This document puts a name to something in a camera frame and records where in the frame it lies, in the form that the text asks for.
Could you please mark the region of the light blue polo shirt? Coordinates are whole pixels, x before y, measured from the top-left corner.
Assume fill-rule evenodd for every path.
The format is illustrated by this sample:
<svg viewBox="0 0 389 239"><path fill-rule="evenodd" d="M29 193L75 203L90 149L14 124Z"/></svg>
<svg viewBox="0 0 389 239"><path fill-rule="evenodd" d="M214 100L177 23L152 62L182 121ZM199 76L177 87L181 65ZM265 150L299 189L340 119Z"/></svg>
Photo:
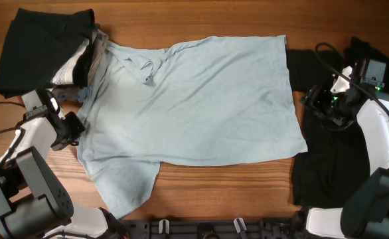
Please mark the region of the light blue polo shirt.
<svg viewBox="0 0 389 239"><path fill-rule="evenodd" d="M162 163L224 166L306 152L286 39L208 37L159 50L109 42L78 110L78 160L110 212L151 196Z"/></svg>

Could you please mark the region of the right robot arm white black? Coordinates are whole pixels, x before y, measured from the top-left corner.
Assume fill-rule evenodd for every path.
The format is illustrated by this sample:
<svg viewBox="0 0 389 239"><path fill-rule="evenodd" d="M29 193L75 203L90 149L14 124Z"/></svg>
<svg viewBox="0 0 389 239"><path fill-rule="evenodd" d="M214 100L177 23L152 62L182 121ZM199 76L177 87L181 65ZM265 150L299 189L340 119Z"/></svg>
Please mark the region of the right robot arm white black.
<svg viewBox="0 0 389 239"><path fill-rule="evenodd" d="M389 238L389 94L386 65L364 59L316 85L301 103L335 133L330 174L314 193L306 230L322 238Z"/></svg>

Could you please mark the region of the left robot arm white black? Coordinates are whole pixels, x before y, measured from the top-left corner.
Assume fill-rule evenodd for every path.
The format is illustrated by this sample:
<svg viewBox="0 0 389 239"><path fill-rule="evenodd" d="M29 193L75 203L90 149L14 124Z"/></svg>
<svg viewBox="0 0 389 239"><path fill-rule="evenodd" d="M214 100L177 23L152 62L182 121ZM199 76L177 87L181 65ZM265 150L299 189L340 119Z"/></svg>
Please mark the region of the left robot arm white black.
<svg viewBox="0 0 389 239"><path fill-rule="evenodd" d="M84 126L75 113L62 114L49 90L22 99L26 113L0 158L0 238L111 238L115 218L72 203L46 163L50 150L76 145Z"/></svg>

